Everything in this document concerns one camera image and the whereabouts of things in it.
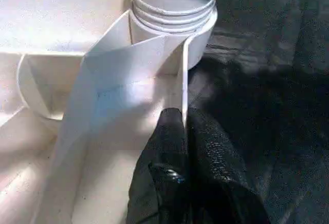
plastic compartment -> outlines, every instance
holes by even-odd
[[[56,135],[21,100],[22,55],[0,53],[0,223],[29,223],[48,172]]]
[[[17,85],[25,106],[57,133],[68,96],[80,70],[82,55],[25,54]]]
[[[0,50],[24,56],[4,54],[15,112],[0,109],[0,153],[8,155],[0,158],[1,177],[10,176],[0,189],[0,223],[124,223],[133,169],[160,112],[177,107],[185,121],[187,69],[203,54],[216,10],[197,33],[170,35],[137,20],[131,0],[3,1],[10,11],[0,15],[8,27]],[[79,58],[94,43],[65,105],[72,81],[50,69],[70,79],[71,68],[55,62]],[[1,64],[0,71],[8,68]],[[44,79],[58,84],[48,88]],[[48,121],[62,117],[57,132]]]

black glove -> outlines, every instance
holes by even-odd
[[[181,113],[166,109],[137,161],[129,191],[127,224],[188,223],[187,155]]]
[[[179,110],[164,110],[137,161],[126,223],[269,223],[218,122],[189,110],[188,138]]]

